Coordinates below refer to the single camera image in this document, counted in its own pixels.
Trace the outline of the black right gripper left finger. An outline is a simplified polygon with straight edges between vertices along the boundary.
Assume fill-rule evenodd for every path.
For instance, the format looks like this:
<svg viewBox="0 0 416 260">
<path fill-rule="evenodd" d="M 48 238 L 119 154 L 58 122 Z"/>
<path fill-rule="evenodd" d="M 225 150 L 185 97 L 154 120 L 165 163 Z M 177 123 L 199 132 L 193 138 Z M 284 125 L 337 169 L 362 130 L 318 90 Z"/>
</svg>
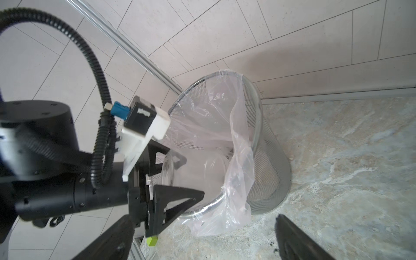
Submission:
<svg viewBox="0 0 416 260">
<path fill-rule="evenodd" d="M 127 260 L 134 235 L 132 217 L 122 216 L 73 260 Z"/>
</svg>

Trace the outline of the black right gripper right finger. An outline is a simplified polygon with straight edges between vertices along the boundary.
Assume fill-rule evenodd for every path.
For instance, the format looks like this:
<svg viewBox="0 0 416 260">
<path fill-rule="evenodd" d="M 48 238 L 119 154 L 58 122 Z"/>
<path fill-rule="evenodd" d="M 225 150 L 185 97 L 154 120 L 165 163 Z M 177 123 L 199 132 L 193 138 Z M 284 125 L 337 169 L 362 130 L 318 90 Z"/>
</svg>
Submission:
<svg viewBox="0 0 416 260">
<path fill-rule="evenodd" d="M 282 260 L 335 260 L 283 214 L 276 218 L 275 233 Z"/>
</svg>

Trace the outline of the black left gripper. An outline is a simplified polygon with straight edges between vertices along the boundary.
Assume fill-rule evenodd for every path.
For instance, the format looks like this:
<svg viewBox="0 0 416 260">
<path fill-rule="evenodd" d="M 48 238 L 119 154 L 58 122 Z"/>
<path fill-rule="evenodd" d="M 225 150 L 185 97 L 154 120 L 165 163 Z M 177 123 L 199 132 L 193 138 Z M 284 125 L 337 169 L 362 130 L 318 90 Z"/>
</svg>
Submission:
<svg viewBox="0 0 416 260">
<path fill-rule="evenodd" d="M 133 227 L 145 228 L 145 236 L 161 234 L 187 210 L 201 202 L 205 192 L 191 188 L 155 185 L 150 190 L 146 176 L 162 173 L 163 163 L 157 163 L 157 154 L 176 158 L 175 170 L 187 163 L 185 156 L 151 140 L 134 165 L 128 178 L 128 211 Z"/>
</svg>

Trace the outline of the green lidded rice jar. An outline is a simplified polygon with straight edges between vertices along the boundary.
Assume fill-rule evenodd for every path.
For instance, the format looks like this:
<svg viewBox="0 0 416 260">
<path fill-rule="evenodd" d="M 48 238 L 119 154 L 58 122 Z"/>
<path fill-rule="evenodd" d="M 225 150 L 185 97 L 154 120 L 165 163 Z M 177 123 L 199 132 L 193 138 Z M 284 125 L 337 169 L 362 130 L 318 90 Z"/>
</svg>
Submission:
<svg viewBox="0 0 416 260">
<path fill-rule="evenodd" d="M 170 150 L 162 164 L 161 183 L 205 192 L 211 201 L 222 193 L 229 160 L 215 151 Z"/>
</svg>

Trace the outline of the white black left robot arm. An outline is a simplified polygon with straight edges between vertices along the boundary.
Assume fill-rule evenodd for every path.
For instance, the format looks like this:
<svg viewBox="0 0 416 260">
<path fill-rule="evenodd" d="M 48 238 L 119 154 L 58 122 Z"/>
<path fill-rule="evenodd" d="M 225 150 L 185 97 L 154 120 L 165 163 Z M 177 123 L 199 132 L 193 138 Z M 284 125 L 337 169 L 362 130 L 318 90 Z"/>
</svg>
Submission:
<svg viewBox="0 0 416 260">
<path fill-rule="evenodd" d="M 191 188 L 155 185 L 158 153 L 169 148 L 150 141 L 131 169 L 113 164 L 111 173 L 91 176 L 92 155 L 79 150 L 70 108 L 60 102 L 1 103 L 1 242 L 15 219 L 43 228 L 66 215 L 127 205 L 134 227 L 159 235 L 204 198 Z"/>
</svg>

